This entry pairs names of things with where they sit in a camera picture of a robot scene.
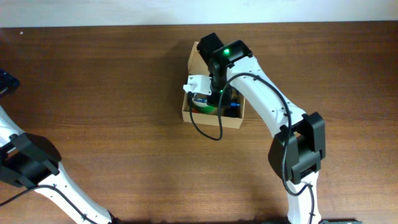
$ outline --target white bracket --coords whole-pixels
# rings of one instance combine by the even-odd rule
[[[186,93],[201,93],[204,95],[211,95],[211,77],[206,75],[190,75],[188,82],[183,86]]]

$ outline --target white wall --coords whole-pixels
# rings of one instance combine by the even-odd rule
[[[0,27],[398,20],[398,0],[0,0]]]

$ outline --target black joint housing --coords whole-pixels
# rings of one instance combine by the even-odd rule
[[[234,62],[246,56],[252,57],[253,53],[243,43],[242,40],[236,40],[230,44],[224,45],[215,33],[209,34],[200,39],[197,46],[200,56],[205,61],[211,79],[211,96],[207,97],[207,104],[218,106],[220,91],[226,85],[226,72],[228,68],[234,66]],[[221,107],[229,108],[231,104],[231,87],[227,88]]]
[[[59,173],[61,155],[45,137],[23,133],[0,147],[0,152],[0,180],[16,187],[35,187]]]
[[[0,98],[8,93],[13,94],[19,87],[18,79],[14,78],[0,68]]]
[[[274,136],[268,161],[275,173],[282,178],[282,156],[288,128]],[[292,127],[286,152],[285,179],[299,184],[311,172],[321,169],[321,160],[326,156],[325,121],[317,113],[303,114],[303,120]]]

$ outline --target wood grain surface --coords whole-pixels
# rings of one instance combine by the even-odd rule
[[[220,142],[182,122],[193,41],[213,31],[245,41],[288,98],[324,117],[323,218],[398,223],[397,22],[0,29],[0,68],[21,81],[1,106],[49,138],[75,182],[122,220],[285,217],[272,139],[249,104]],[[0,201],[21,190],[0,183]],[[72,220],[31,193],[0,208],[0,223]]]

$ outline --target small cardboard box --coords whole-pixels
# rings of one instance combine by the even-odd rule
[[[193,44],[191,55],[188,60],[188,75],[209,75],[209,71],[207,70],[207,65],[201,58],[198,50],[197,50],[198,42]],[[239,107],[239,117],[238,118],[230,118],[226,116],[221,117],[221,121],[223,122],[223,127],[227,128],[240,128],[243,117],[244,117],[244,103],[245,98],[243,95],[238,95],[238,103],[241,105]],[[193,120],[196,124],[207,124],[218,126],[218,117],[217,115],[210,114],[202,114],[202,113],[192,113]],[[188,105],[188,95],[185,93],[184,102],[182,104],[182,120],[184,122],[191,123],[191,117],[189,115],[189,105]]]

